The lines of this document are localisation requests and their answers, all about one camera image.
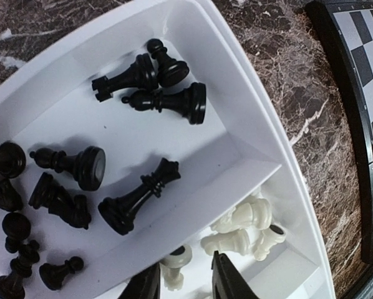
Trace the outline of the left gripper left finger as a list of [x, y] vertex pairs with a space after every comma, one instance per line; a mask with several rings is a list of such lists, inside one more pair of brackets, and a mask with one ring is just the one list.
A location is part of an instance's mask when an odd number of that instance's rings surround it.
[[134, 275], [118, 299], [159, 299], [160, 264], [155, 263]]

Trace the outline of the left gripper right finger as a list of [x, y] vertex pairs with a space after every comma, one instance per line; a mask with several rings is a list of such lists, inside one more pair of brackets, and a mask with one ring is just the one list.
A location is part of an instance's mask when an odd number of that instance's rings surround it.
[[214, 299], [259, 299], [226, 254], [216, 250], [211, 269]]

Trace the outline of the white chess pawn in tray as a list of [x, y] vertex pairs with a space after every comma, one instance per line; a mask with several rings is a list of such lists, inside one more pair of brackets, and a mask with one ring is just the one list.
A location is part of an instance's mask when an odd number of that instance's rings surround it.
[[251, 248], [249, 235], [244, 229], [225, 234], [209, 235], [202, 238], [200, 244], [208, 255], [214, 255], [216, 251], [219, 253], [230, 251], [247, 255]]

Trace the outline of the white chess bishop in tray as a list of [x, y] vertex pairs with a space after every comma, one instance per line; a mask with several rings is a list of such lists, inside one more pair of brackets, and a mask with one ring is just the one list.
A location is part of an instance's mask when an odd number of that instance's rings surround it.
[[285, 231], [279, 226], [271, 224], [267, 229], [261, 231], [253, 248], [254, 258], [257, 261], [263, 261], [270, 253], [271, 248], [283, 243], [285, 239]]

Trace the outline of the white chess knight in tray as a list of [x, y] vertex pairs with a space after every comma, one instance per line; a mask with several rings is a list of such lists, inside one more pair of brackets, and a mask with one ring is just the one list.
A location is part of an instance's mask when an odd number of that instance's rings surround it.
[[250, 195], [212, 223], [210, 229], [221, 234], [250, 227], [264, 230], [270, 226], [272, 216], [272, 207], [267, 199]]

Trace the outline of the black chess queen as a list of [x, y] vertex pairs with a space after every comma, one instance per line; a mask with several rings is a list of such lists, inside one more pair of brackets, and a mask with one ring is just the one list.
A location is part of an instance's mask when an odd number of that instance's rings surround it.
[[168, 183], [180, 178], [179, 162], [162, 158], [154, 172], [140, 177], [139, 187], [124, 196], [106, 197], [100, 202], [99, 213], [114, 231], [127, 235], [134, 229], [135, 217], [145, 202], [152, 196], [159, 198]]

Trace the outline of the black chess pawn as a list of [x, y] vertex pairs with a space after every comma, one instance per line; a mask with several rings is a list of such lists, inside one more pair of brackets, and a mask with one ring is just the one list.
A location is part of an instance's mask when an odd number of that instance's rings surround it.
[[164, 87], [172, 87], [187, 77], [190, 69], [185, 61], [177, 60], [167, 54], [167, 48], [160, 39], [150, 39], [147, 50], [158, 63], [158, 81]]
[[70, 274], [81, 271], [84, 261], [81, 257], [73, 256], [62, 265], [44, 263], [39, 267], [39, 275], [44, 285], [52, 290], [60, 290], [65, 278]]

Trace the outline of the black chess bishop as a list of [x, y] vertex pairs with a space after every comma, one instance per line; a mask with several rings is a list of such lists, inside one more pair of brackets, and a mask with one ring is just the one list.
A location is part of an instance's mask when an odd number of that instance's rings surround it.
[[69, 156], [65, 151], [39, 148], [31, 151], [29, 156], [40, 168], [52, 169], [56, 173], [63, 171], [72, 175], [81, 190], [97, 191], [102, 184], [106, 155], [102, 148], [88, 146], [77, 155]]
[[191, 125], [201, 125], [206, 112], [206, 85], [194, 82], [188, 88], [174, 94], [138, 90], [130, 96], [122, 97], [122, 103], [129, 104], [134, 110], [144, 112], [163, 109], [177, 112]]

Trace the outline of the black chess knight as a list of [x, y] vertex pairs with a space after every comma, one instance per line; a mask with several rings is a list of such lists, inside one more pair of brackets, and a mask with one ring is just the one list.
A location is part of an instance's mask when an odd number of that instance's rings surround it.
[[87, 230], [92, 221], [87, 197], [83, 194], [72, 197], [68, 190], [47, 172], [41, 174], [28, 204], [34, 209], [47, 208], [49, 214], [60, 217], [65, 223], [77, 229]]
[[0, 209], [8, 212], [20, 211], [23, 202], [8, 179], [0, 180]]

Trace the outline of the black chess king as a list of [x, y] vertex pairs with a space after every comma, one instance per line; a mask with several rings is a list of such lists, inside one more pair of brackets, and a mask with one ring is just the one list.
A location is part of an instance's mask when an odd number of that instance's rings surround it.
[[0, 298], [25, 298], [23, 280], [32, 275], [32, 266], [40, 261], [39, 248], [36, 240], [20, 246], [19, 255], [10, 262], [11, 273], [0, 276]]

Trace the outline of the black chess rook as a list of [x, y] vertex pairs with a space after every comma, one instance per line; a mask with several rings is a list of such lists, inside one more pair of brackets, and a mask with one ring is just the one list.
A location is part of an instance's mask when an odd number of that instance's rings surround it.
[[26, 155], [16, 143], [7, 141], [0, 145], [0, 175], [13, 179], [18, 177], [26, 167]]
[[137, 55], [135, 62], [121, 74], [112, 78], [102, 76], [92, 81], [92, 89], [97, 91], [95, 97], [99, 102], [112, 98], [117, 90], [139, 88], [150, 92], [158, 86], [156, 71], [147, 53]]

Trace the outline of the white plastic compartment tray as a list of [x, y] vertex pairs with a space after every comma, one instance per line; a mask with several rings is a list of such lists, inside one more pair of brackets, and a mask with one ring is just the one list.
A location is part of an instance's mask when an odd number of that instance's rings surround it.
[[[145, 43], [159, 38], [184, 60], [188, 77], [206, 85], [203, 124], [164, 111], [136, 112], [121, 93], [98, 102], [91, 82], [123, 72]], [[227, 22], [211, 1], [132, 1], [75, 30], [22, 66], [0, 86], [0, 144], [25, 152], [49, 147], [77, 154], [90, 145], [106, 154], [101, 187], [87, 194], [92, 222], [75, 229], [46, 209], [30, 206], [32, 238], [41, 263], [84, 259], [81, 273], [53, 292], [39, 266], [24, 283], [27, 298], [112, 298], [125, 282], [179, 246], [190, 243], [191, 262], [181, 290], [162, 298], [202, 298], [211, 289], [211, 257], [200, 245], [210, 225], [254, 191], [271, 203], [286, 233], [258, 262], [229, 253], [260, 298], [334, 298], [321, 231], [296, 157], [261, 80]], [[127, 235], [114, 231], [98, 205], [142, 184], [162, 158], [179, 162], [168, 183], [138, 211]]]

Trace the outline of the black and grey chessboard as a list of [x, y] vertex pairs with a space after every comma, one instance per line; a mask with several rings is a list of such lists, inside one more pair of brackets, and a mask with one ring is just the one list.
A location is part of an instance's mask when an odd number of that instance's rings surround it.
[[352, 136], [361, 198], [361, 259], [373, 262], [373, 1], [310, 1]]

